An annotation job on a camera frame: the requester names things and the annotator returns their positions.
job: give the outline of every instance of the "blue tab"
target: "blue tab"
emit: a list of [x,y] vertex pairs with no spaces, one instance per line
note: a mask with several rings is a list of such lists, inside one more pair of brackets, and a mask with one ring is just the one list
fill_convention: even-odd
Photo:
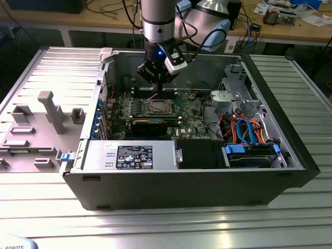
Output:
[[277,154],[280,153],[280,148],[279,148],[278,144],[275,144],[275,145],[273,146],[273,149],[274,149],[275,153],[277,153]]
[[227,154],[231,154],[231,153],[245,154],[244,146],[241,144],[228,144],[225,147],[225,150],[226,150]]
[[98,119],[97,117],[94,117],[94,118],[93,118],[93,122],[95,122],[95,123],[99,123],[99,119]]
[[226,154],[231,154],[231,153],[232,153],[232,151],[231,151],[229,145],[227,145],[227,146],[225,147],[225,150],[226,150]]
[[177,3],[178,7],[180,8],[180,11],[185,11],[186,9],[189,9],[191,7],[191,1],[189,0],[182,0],[179,3]]
[[72,162],[75,159],[75,153],[63,153],[60,157],[61,162]]
[[95,112],[94,115],[99,118],[101,116],[101,113],[100,112]]
[[97,133],[91,131],[91,133],[90,133],[90,137],[96,139],[96,138],[97,138]]
[[98,107],[101,108],[104,106],[104,101],[98,100]]
[[232,153],[245,153],[245,149],[241,144],[230,144],[229,146],[232,150]]

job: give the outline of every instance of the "white sticker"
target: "white sticker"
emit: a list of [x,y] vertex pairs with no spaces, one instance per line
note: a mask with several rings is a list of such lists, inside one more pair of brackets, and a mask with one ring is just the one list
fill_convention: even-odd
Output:
[[116,142],[106,142],[104,143],[104,149],[115,149],[119,146],[119,143]]

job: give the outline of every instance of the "floor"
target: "floor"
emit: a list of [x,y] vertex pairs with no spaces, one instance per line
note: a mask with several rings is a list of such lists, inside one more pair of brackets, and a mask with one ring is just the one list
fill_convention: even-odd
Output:
[[[63,46],[60,32],[56,30],[27,29],[27,31],[42,46]],[[0,40],[0,100],[10,90],[38,49],[23,30],[16,28],[14,33],[16,35],[15,39],[9,40],[3,37]],[[71,37],[76,47],[134,48],[131,34],[107,33],[103,35],[96,32],[72,31]],[[139,35],[135,36],[135,41],[136,47],[141,48],[141,37]],[[226,42],[219,47],[218,52],[223,52],[225,45]],[[253,48],[251,48],[247,53],[292,56],[310,75],[313,67],[317,64],[317,58],[321,50],[320,47],[313,46],[257,43],[255,50],[253,51]],[[328,60],[324,61],[323,66],[313,78],[314,82],[328,97],[330,97],[331,92],[326,87],[326,83],[332,81],[331,68],[332,58],[330,56]]]

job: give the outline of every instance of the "table leg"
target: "table leg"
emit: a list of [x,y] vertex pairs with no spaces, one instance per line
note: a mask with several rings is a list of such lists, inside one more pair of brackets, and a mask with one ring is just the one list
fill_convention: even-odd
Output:
[[230,35],[226,37],[227,43],[225,47],[225,53],[233,53],[235,45],[239,38],[240,37],[238,35]]
[[73,47],[74,44],[71,39],[71,36],[69,35],[69,30],[61,29],[60,32],[61,32],[62,40],[63,40],[65,47]]

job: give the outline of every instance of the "power supply label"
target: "power supply label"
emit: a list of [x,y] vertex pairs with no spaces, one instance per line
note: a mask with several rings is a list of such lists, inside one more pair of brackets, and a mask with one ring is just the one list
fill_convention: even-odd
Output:
[[119,170],[152,169],[152,146],[118,146],[116,168]]

